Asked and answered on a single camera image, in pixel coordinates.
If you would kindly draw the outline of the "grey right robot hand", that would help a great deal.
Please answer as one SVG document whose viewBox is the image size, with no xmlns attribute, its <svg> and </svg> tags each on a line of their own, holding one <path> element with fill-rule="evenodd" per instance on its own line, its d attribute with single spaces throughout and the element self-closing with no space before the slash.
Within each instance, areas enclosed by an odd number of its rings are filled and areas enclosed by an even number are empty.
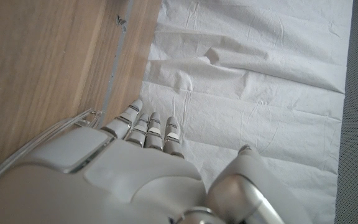
<svg viewBox="0 0 358 224">
<path fill-rule="evenodd" d="M 61 120 L 0 164 L 0 223 L 309 223 L 299 200 L 242 146 L 204 186 L 178 123 L 135 100 L 99 127 Z"/>
</svg>

